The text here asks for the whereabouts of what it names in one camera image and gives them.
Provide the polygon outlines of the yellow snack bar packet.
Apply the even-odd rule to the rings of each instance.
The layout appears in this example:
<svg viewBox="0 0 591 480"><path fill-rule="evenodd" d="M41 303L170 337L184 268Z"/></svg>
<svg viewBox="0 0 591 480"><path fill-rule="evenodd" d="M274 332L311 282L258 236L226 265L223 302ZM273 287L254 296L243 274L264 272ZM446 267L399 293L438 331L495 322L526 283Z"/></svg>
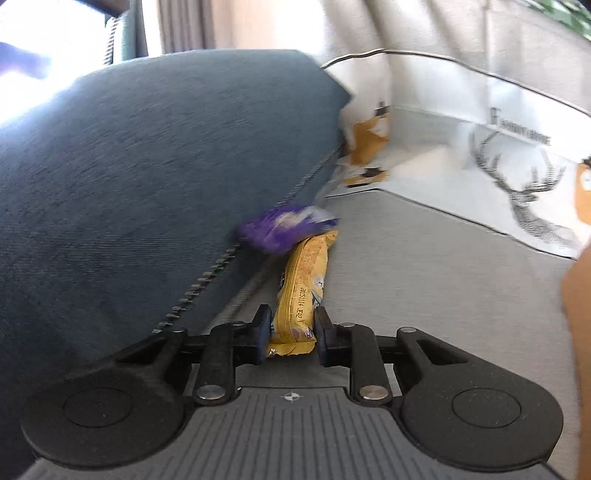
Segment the yellow snack bar packet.
<svg viewBox="0 0 591 480"><path fill-rule="evenodd" d="M315 349L315 309L324 299L329 249L338 236L338 230L329 230L308 237L290 254L277 295L267 356L305 355Z"/></svg>

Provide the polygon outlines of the cardboard box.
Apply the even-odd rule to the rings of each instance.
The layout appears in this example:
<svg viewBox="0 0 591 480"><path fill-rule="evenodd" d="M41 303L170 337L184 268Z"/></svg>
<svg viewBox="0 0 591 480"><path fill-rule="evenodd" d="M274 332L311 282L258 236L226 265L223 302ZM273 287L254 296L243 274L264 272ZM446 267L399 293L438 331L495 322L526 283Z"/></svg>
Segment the cardboard box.
<svg viewBox="0 0 591 480"><path fill-rule="evenodd" d="M578 479L590 480L590 415L591 415L591 295L590 246L570 267L562 280L561 295L569 321L578 369L580 395L580 444Z"/></svg>

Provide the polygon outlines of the purple snack packet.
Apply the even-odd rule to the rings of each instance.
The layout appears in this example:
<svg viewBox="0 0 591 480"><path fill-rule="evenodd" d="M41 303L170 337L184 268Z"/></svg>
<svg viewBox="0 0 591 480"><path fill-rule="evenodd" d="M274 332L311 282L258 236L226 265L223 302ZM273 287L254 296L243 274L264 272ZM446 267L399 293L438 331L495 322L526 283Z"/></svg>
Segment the purple snack packet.
<svg viewBox="0 0 591 480"><path fill-rule="evenodd" d="M274 207L238 226L238 240L270 255L287 253L308 237L335 229L339 218L310 205Z"/></svg>

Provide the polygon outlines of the dark blue sofa cushion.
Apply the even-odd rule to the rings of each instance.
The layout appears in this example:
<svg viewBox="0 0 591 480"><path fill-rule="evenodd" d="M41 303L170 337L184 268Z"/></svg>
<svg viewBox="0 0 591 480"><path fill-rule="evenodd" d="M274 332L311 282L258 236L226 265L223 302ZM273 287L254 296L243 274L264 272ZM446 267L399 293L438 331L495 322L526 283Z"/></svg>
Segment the dark blue sofa cushion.
<svg viewBox="0 0 591 480"><path fill-rule="evenodd" d="M22 404L143 338L281 201L310 203L349 93L304 53L204 50L90 74L1 129L1 475Z"/></svg>

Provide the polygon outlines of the white deer print sofa cover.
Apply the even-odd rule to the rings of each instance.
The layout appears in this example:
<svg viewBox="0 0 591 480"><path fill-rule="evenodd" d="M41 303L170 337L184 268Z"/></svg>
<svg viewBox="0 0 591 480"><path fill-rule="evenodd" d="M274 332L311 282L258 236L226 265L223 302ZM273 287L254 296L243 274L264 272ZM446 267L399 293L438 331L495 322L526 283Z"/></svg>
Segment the white deer print sofa cover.
<svg viewBox="0 0 591 480"><path fill-rule="evenodd" d="M590 241L590 35L523 1L328 1L351 92L339 190L376 188L575 258Z"/></svg>

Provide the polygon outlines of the green checkered cloth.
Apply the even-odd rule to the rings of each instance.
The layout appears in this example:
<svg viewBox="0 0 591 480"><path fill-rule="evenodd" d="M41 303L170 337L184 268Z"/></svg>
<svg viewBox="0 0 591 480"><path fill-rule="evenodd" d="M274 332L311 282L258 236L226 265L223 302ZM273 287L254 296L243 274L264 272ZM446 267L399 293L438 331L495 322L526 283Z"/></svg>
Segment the green checkered cloth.
<svg viewBox="0 0 591 480"><path fill-rule="evenodd" d="M524 0L523 3L580 35L590 35L589 1Z"/></svg>

